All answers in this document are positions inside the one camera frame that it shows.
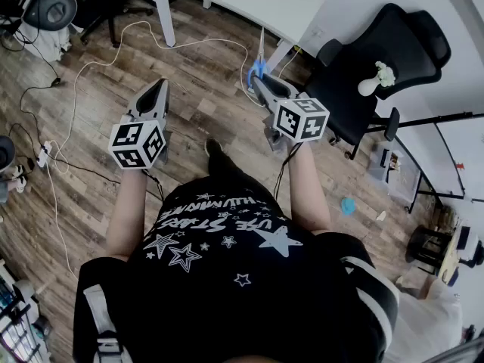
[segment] black t-shirt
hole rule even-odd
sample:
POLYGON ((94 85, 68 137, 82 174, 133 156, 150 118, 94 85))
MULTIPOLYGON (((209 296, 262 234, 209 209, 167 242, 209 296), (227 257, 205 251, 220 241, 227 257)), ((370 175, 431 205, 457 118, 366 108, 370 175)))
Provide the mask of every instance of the black t-shirt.
POLYGON ((362 243, 315 236, 256 191, 211 178, 180 186, 128 262, 84 264, 75 360, 90 363, 96 350, 82 292, 100 284, 134 362, 379 361, 383 332, 358 296, 357 273, 341 261, 355 257, 373 268, 362 243))

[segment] black office chair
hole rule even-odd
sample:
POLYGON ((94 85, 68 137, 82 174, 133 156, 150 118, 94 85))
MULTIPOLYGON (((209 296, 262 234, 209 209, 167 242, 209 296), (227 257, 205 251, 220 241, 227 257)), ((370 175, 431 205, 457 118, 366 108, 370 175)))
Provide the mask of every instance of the black office chair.
POLYGON ((78 9, 73 24, 84 28, 80 36, 83 45, 88 44, 88 36, 96 28, 107 20, 109 35, 114 48, 119 47, 114 30, 114 18, 123 14, 144 13, 147 16, 153 14, 151 8, 128 8, 125 6, 128 0, 77 0, 78 9))
POLYGON ((450 57, 447 39, 428 12, 407 14, 398 5, 387 4, 353 43, 342 45, 333 39, 323 46, 305 91, 330 111, 327 124, 335 134, 330 143, 335 145, 342 138, 354 145, 352 153, 345 153, 346 158, 354 160, 369 125, 386 126, 388 141, 398 130, 397 109, 392 109, 389 118, 375 116, 377 99, 439 81, 450 57), (393 69, 395 85, 380 85, 375 93, 363 97, 358 93, 358 84, 377 75, 377 61, 393 69))

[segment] person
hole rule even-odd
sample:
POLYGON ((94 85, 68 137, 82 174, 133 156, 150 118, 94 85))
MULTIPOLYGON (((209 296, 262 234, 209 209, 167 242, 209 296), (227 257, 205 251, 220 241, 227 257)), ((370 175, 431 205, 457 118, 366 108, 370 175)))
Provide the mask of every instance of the person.
POLYGON ((106 257, 79 272, 74 360, 380 361, 398 290, 332 231, 309 143, 288 149, 292 219, 209 138, 209 176, 177 187, 143 237, 147 179, 125 171, 106 257))
POLYGON ((384 363, 420 363, 459 345, 462 308, 450 287, 429 275, 421 290, 400 289, 399 314, 384 363))
POLYGON ((0 172, 0 203, 7 203, 10 191, 22 193, 27 185, 24 166, 9 166, 0 172))

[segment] white star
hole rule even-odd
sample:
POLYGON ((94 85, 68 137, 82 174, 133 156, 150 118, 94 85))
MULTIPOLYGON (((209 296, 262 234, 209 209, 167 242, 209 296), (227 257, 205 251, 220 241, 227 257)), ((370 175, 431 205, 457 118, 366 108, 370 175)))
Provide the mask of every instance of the white star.
POLYGON ((224 240, 222 241, 221 245, 225 245, 227 249, 230 249, 233 244, 236 244, 234 237, 225 237, 224 240))
POLYGON ((252 282, 249 281, 249 275, 246 274, 246 275, 239 275, 237 273, 237 278, 235 278, 234 280, 235 282, 239 283, 241 286, 243 285, 248 285, 248 284, 251 284, 252 282))
POLYGON ((200 199, 210 199, 213 195, 209 195, 208 192, 203 194, 203 195, 197 195, 197 200, 200 200, 200 199))
POLYGON ((172 260, 169 262, 168 266, 176 265, 177 263, 185 270, 190 273, 190 264, 194 259, 200 259, 202 256, 191 251, 191 244, 188 244, 183 249, 176 249, 175 247, 169 247, 170 251, 175 254, 172 260))
POLYGON ((274 247, 282 256, 289 256, 289 246, 302 246, 299 241, 287 237, 287 227, 281 226, 274 233, 255 228, 254 231, 265 239, 259 247, 274 247))
POLYGON ((172 236, 173 234, 162 237, 161 235, 157 234, 157 239, 154 242, 151 242, 146 247, 143 247, 143 250, 149 249, 150 247, 156 247, 158 252, 158 259, 161 259, 161 255, 163 254, 165 247, 167 247, 168 245, 179 244, 177 240, 172 239, 172 236))

